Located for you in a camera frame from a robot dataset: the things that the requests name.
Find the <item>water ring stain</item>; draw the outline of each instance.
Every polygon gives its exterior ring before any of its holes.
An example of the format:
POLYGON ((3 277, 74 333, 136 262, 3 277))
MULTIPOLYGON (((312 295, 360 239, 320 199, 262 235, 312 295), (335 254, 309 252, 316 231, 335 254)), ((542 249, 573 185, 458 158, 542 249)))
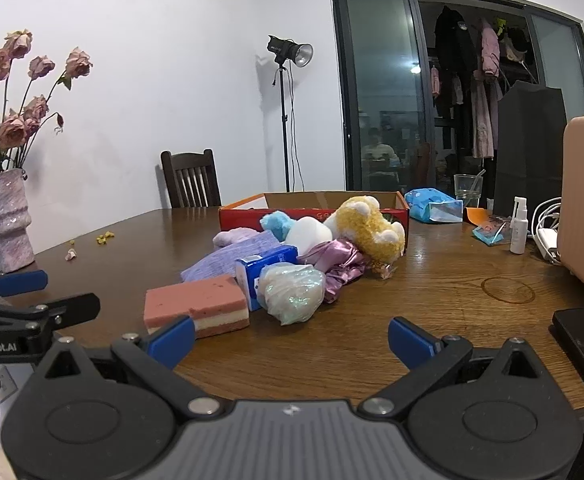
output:
POLYGON ((534 289, 518 280, 511 278, 488 278, 483 280, 480 288, 490 298, 504 303, 523 304, 530 303, 536 298, 534 289))

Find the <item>yellow plush toy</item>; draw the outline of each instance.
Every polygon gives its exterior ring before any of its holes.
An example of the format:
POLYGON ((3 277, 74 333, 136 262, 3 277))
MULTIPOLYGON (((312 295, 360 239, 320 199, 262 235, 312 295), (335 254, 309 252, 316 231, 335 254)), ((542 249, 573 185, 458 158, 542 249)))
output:
POLYGON ((405 229, 389 223, 373 196, 345 200, 324 222, 336 238, 347 238, 374 262, 393 264, 405 250, 405 229))

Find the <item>studio light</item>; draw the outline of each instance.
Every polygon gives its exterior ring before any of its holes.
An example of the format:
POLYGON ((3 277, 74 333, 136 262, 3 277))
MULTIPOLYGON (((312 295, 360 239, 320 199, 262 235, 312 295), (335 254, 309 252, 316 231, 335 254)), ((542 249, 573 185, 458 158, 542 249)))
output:
POLYGON ((267 44, 267 49, 276 54, 274 61, 278 65, 278 78, 281 86, 281 122, 283 123, 283 152, 285 153, 285 189, 287 192, 290 191, 290 175, 289 175, 289 162, 287 157, 287 114, 285 113, 285 92, 283 86, 283 70, 287 70, 283 64, 289 59, 296 66, 305 66, 311 60, 314 55, 314 49, 312 45, 308 43, 294 43, 292 40, 281 40, 276 36, 269 37, 269 43, 267 44))
POLYGON ((314 54, 312 45, 308 43, 298 44, 292 40, 281 40, 276 36, 269 37, 267 49, 277 55, 274 61, 279 65, 290 59, 296 66, 305 66, 312 60, 314 54))

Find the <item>red box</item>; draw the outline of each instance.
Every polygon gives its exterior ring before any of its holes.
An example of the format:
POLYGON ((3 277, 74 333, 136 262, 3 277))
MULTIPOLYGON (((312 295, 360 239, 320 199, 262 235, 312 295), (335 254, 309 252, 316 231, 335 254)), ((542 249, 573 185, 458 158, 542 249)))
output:
POLYGON ((251 227, 262 231, 260 220, 276 210, 287 213, 298 220, 313 216, 321 222, 334 213, 345 200, 353 196, 373 196, 381 206, 382 213, 389 213, 405 229, 407 246, 409 228, 409 206, 403 195, 390 191, 304 191, 295 193, 262 193, 250 196, 219 209, 219 222, 222 231, 236 227, 251 227))

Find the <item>door frame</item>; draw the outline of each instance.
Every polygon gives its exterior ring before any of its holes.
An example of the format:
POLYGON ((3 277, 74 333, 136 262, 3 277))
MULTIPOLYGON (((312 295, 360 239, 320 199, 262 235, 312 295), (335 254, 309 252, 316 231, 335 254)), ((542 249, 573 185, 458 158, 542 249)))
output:
MULTIPOLYGON (((361 132, 358 122, 358 93, 352 31, 349 26, 347 0, 332 0, 334 26, 337 37, 337 54, 339 61, 339 77, 341 79, 341 102, 343 107, 343 136, 345 146, 345 189, 362 190, 361 174, 361 132)), ((417 94, 419 105, 424 114, 424 141, 430 143, 429 170, 427 185, 433 187, 435 180, 435 126, 434 105, 430 103, 432 82, 429 76, 429 59, 425 30, 421 19, 418 0, 408 0, 409 15, 413 20, 414 34, 421 66, 421 95, 417 94)))
POLYGON ((540 16, 541 18, 545 18, 546 20, 550 20, 550 22, 560 23, 561 25, 566 25, 572 31, 574 35, 574 40, 576 41, 576 50, 578 52, 578 61, 580 63, 580 71, 583 74, 584 79, 584 31, 583 26, 579 22, 575 22, 573 20, 569 20, 560 14, 555 14, 554 12, 548 12, 543 9, 539 9, 538 7, 534 7, 531 5, 523 6, 523 10, 525 13, 525 19, 527 20, 527 27, 530 31, 530 36, 532 38, 532 45, 534 47, 534 56, 539 57, 540 63, 536 63, 539 83, 543 86, 547 86, 547 82, 545 79, 545 65, 542 61, 542 51, 540 50, 540 43, 538 41, 538 35, 536 31, 536 24, 532 18, 533 15, 540 16))

